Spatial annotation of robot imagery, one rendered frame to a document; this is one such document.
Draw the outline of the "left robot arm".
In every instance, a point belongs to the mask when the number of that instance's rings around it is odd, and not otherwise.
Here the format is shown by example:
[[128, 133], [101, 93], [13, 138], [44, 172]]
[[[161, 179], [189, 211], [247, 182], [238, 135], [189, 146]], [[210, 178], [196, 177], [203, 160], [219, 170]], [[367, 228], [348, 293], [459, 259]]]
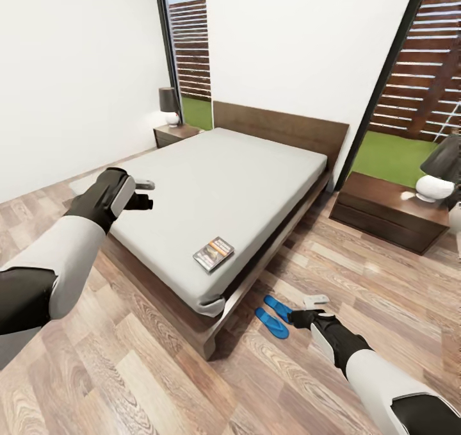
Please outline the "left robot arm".
[[106, 234], [122, 211], [147, 211], [150, 179], [102, 171], [38, 240], [0, 268], [0, 373], [48, 322], [79, 302]]

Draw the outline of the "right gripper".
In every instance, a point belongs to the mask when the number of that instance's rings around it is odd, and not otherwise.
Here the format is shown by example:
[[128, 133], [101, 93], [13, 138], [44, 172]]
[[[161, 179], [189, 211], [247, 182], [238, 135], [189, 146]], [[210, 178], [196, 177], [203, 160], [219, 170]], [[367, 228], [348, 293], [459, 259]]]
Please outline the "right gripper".
[[293, 311], [291, 313], [286, 313], [289, 324], [294, 324], [294, 327], [297, 329], [300, 328], [309, 328], [309, 317], [313, 313], [324, 313], [322, 309], [314, 309], [312, 311]]

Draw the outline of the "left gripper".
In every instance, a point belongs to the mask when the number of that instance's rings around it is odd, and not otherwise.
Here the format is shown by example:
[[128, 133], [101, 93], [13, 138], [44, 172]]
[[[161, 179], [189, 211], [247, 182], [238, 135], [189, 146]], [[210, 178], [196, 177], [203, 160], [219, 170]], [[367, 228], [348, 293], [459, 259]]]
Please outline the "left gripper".
[[132, 203], [127, 204], [124, 211], [147, 211], [148, 208], [152, 209], [154, 201], [149, 199], [148, 194], [137, 194], [135, 192], [135, 199]]

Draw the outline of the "sandal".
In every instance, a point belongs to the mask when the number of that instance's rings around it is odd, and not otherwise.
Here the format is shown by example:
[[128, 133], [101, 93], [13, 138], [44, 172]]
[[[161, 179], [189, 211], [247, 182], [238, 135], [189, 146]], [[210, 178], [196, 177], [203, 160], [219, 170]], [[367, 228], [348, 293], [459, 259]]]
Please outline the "sandal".
[[288, 308], [285, 304], [281, 304], [281, 302], [278, 302], [275, 300], [271, 295], [265, 296], [263, 301], [269, 305], [273, 310], [279, 314], [279, 316], [286, 322], [289, 323], [287, 314], [286, 313], [291, 313], [293, 312], [290, 308]]
[[257, 308], [255, 315], [268, 327], [272, 334], [277, 338], [286, 339], [289, 336], [289, 329], [279, 321], [273, 318], [263, 308]]

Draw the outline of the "hardback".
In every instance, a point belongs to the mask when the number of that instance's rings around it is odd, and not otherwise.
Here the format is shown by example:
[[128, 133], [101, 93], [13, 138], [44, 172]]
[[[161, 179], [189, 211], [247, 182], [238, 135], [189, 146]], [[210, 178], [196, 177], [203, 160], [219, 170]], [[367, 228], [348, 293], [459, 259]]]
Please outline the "hardback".
[[195, 254], [198, 262], [210, 272], [225, 258], [230, 256], [235, 248], [221, 237], [216, 237]]

